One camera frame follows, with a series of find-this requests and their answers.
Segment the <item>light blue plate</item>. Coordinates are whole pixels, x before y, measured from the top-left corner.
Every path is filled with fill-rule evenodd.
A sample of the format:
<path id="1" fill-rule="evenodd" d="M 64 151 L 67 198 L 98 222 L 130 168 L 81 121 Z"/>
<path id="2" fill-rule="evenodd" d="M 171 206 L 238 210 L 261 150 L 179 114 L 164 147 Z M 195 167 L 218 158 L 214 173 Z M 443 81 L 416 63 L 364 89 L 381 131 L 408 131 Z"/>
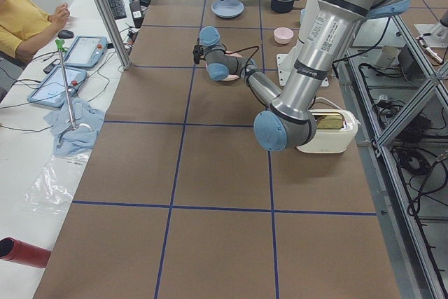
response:
<path id="1" fill-rule="evenodd" d="M 244 4 L 239 0 L 217 0 L 212 3 L 211 11 L 219 18 L 236 18 L 244 12 Z"/>

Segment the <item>pink plate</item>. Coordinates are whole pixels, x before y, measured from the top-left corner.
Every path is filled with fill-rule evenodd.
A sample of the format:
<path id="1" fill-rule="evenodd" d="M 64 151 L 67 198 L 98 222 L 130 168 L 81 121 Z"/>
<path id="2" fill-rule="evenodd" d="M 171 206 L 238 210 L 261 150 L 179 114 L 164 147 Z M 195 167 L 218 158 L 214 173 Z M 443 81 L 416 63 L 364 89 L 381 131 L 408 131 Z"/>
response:
<path id="1" fill-rule="evenodd" d="M 213 81 L 234 81 L 239 76 L 222 61 L 206 60 L 206 70 Z"/>

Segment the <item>pink bowl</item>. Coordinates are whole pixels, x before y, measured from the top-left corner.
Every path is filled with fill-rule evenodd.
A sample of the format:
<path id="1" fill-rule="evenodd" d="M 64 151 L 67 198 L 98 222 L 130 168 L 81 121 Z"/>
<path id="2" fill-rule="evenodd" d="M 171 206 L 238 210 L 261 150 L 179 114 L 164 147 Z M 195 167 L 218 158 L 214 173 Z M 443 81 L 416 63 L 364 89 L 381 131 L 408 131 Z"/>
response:
<path id="1" fill-rule="evenodd" d="M 278 27 L 274 30 L 274 40 L 279 44 L 286 45 L 291 42 L 293 37 L 293 30 L 287 27 Z"/>

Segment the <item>black keyboard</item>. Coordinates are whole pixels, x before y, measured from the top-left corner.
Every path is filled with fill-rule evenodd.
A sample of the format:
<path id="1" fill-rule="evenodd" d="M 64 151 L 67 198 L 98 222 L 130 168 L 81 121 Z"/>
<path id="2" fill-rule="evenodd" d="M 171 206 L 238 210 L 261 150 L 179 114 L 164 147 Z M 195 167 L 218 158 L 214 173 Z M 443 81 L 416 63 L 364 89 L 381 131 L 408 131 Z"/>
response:
<path id="1" fill-rule="evenodd" d="M 107 2 L 115 20 L 127 17 L 123 0 L 107 0 Z"/>

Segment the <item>upper teach pendant tablet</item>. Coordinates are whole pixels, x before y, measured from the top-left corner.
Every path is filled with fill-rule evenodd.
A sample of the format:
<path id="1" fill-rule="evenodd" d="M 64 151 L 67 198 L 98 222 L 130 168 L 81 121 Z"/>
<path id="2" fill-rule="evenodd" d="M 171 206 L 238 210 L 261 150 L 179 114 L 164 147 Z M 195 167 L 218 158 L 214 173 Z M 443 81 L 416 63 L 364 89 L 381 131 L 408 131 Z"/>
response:
<path id="1" fill-rule="evenodd" d="M 64 64 L 80 69 L 93 69 L 107 47 L 105 36 L 77 36 L 64 56 Z"/>

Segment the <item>teach pendant tablet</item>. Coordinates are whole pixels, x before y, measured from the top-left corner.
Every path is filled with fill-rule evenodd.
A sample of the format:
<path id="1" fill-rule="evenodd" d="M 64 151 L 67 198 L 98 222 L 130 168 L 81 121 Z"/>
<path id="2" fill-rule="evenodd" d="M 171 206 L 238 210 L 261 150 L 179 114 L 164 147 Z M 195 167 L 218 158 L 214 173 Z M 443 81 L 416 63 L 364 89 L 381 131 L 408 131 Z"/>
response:
<path id="1" fill-rule="evenodd" d="M 66 81 L 69 94 L 73 97 L 87 78 L 87 71 L 73 67 L 66 67 Z M 39 86 L 32 90 L 27 97 L 30 103 L 40 104 L 53 108 L 60 108 L 66 101 L 66 89 L 62 76 L 62 68 L 57 65 L 41 81 Z"/>
<path id="2" fill-rule="evenodd" d="M 93 69 L 107 47 L 105 36 L 77 36 L 64 56 L 64 64 L 80 69 Z"/>

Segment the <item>black computer mouse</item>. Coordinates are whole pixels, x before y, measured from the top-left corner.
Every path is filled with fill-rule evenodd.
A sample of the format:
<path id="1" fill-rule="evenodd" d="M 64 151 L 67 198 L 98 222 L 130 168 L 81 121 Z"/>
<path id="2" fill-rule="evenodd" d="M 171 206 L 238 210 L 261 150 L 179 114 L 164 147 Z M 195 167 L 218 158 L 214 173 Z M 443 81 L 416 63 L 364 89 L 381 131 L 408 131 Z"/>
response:
<path id="1" fill-rule="evenodd" d="M 59 39 L 72 39 L 74 37 L 74 33 L 68 29 L 62 29 L 58 32 L 57 37 Z"/>

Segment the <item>cream toaster with toast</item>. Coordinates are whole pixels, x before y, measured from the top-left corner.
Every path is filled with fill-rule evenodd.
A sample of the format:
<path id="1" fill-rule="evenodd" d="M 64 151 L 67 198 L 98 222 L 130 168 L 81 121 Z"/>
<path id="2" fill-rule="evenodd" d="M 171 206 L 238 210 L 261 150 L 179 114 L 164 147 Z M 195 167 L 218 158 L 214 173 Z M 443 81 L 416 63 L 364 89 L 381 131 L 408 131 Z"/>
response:
<path id="1" fill-rule="evenodd" d="M 352 112 L 342 109 L 325 97 L 317 97 L 320 103 L 331 106 L 331 109 L 312 109 L 316 120 L 316 134 L 305 145 L 296 149 L 303 153 L 342 153 L 352 142 L 358 132 L 360 122 Z"/>

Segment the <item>person in yellow shirt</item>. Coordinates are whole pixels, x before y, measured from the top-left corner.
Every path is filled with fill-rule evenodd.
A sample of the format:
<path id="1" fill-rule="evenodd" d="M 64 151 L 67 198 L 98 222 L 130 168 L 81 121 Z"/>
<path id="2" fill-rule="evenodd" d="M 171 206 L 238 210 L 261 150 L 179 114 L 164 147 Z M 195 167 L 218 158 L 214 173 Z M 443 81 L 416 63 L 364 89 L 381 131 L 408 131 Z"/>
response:
<path id="1" fill-rule="evenodd" d="M 68 4 L 46 13 L 31 0 L 1 0 L 1 52 L 25 64 L 69 21 Z"/>

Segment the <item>lower teach pendant tablet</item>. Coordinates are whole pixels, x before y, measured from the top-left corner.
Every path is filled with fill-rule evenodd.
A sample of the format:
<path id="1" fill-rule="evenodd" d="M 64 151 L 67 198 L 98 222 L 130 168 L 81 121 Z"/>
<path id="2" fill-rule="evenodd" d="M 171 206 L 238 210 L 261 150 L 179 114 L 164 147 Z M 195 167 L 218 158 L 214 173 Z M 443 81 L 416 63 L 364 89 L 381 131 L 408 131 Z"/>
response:
<path id="1" fill-rule="evenodd" d="M 87 71 L 73 67 L 66 67 L 66 81 L 69 94 L 73 97 L 87 78 Z M 27 97 L 30 103 L 40 104 L 53 108 L 60 108 L 66 101 L 66 89 L 62 76 L 62 68 L 57 65 L 41 81 L 39 86 L 32 90 Z"/>

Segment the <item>light blue cloth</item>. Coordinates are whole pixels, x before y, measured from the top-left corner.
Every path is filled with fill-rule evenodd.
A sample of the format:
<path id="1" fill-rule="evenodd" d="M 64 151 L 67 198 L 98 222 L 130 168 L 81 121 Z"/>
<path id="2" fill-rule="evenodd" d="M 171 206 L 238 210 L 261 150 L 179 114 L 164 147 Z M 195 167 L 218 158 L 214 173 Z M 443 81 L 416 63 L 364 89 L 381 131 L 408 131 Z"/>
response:
<path id="1" fill-rule="evenodd" d="M 72 98 L 71 103 L 75 128 L 71 125 L 66 102 L 60 110 L 51 111 L 43 117 L 54 136 L 53 155 L 56 157 L 78 155 L 91 150 L 104 122 L 105 113 L 92 108 L 85 100 Z"/>

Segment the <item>clear plastic bag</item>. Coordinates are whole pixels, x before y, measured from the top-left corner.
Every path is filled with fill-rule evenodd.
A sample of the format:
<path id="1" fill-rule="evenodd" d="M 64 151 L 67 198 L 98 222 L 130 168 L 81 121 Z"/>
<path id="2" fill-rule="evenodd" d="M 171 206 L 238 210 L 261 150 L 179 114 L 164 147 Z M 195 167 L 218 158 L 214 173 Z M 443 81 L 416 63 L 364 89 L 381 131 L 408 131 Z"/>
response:
<path id="1" fill-rule="evenodd" d="M 66 216 L 90 154 L 51 156 L 35 182 L 27 189 L 20 206 L 29 214 Z"/>

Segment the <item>red cylinder bottle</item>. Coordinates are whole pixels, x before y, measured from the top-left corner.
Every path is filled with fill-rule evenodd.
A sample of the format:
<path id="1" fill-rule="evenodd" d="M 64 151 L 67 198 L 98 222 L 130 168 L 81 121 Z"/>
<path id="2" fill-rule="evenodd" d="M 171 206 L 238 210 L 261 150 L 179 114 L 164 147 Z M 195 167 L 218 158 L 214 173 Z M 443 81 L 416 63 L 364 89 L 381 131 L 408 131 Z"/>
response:
<path id="1" fill-rule="evenodd" d="M 48 264 L 51 251 L 29 244 L 12 237 L 1 240 L 1 260 L 27 265 L 37 268 L 45 268 Z"/>

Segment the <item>aluminium frame post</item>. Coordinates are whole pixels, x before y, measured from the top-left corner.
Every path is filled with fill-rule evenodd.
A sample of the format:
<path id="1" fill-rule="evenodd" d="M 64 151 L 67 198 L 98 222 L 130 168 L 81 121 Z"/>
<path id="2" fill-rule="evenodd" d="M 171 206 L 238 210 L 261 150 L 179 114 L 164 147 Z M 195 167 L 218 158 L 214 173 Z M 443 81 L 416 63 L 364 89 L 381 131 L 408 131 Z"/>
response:
<path id="1" fill-rule="evenodd" d="M 115 51 L 117 53 L 118 59 L 120 60 L 121 66 L 124 70 L 129 69 L 131 62 L 127 50 L 124 46 L 123 40 L 121 38 L 118 26 L 113 17 L 111 9 L 109 8 L 109 3 L 107 0 L 94 0 L 97 10 L 99 11 L 100 17 L 104 23 L 107 30 L 108 36 L 113 44 Z"/>

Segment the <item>green handled grabber stick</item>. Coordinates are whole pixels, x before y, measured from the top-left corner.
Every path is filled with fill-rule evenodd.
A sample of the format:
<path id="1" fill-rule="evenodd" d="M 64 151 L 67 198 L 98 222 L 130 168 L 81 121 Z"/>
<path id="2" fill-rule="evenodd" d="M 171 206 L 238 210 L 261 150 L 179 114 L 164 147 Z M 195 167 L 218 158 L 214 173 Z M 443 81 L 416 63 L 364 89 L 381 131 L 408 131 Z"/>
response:
<path id="1" fill-rule="evenodd" d="M 61 66 L 61 72 L 62 72 L 62 80 L 64 82 L 64 89 L 65 89 L 65 97 L 66 97 L 66 104 L 69 112 L 69 121 L 70 121 L 70 130 L 75 130 L 77 128 L 76 125 L 76 119 L 74 115 L 73 110 L 73 104 L 71 102 L 71 93 L 69 92 L 69 84 L 67 80 L 67 72 L 64 64 L 64 39 L 56 39 L 55 40 L 57 51 L 59 54 L 59 60 L 60 60 L 60 66 Z"/>

